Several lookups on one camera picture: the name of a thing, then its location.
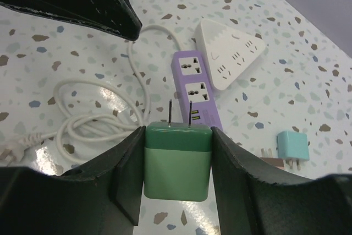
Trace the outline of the pink plug adapter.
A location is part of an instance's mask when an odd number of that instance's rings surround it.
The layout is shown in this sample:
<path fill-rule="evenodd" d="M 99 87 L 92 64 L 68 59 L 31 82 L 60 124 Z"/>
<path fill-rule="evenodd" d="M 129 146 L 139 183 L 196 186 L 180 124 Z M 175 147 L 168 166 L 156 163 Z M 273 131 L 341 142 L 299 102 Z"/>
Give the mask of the pink plug adapter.
<path fill-rule="evenodd" d="M 271 149 L 266 151 L 264 148 L 262 148 L 260 159 L 274 167 L 285 170 L 284 161 L 280 158 L 274 158 Z"/>

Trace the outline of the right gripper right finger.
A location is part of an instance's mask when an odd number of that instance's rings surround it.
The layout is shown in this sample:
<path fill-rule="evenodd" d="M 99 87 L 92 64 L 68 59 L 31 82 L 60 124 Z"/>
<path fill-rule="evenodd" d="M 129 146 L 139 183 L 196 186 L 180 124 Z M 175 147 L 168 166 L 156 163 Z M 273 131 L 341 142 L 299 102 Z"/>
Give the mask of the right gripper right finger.
<path fill-rule="evenodd" d="M 221 234 L 351 234 L 350 174 L 301 177 L 212 132 Z"/>

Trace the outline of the green plug adapter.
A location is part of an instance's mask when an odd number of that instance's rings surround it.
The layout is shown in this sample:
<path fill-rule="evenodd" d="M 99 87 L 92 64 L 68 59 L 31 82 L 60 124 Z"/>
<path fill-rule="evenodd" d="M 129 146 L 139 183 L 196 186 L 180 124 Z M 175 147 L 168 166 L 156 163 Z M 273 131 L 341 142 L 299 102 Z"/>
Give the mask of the green plug adapter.
<path fill-rule="evenodd" d="M 202 202 L 208 197 L 212 130 L 170 118 L 146 127 L 144 195 L 149 199 Z"/>

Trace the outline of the purple power strip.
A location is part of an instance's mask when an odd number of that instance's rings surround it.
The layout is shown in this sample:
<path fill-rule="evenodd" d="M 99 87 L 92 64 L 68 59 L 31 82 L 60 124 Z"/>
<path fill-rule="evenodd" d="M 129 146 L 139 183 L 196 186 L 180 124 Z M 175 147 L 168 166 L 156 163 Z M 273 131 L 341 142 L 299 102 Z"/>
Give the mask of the purple power strip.
<path fill-rule="evenodd" d="M 171 70 L 185 123 L 223 129 L 201 52 L 178 51 Z"/>

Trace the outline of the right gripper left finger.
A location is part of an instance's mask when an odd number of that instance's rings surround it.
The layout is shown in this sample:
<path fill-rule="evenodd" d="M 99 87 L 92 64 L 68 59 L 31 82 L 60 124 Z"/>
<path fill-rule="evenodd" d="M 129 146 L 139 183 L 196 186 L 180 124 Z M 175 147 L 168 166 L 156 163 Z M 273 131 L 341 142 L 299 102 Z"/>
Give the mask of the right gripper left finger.
<path fill-rule="evenodd" d="M 1 168 L 1 234 L 132 234 L 139 223 L 144 144 L 140 127 L 61 176 Z"/>

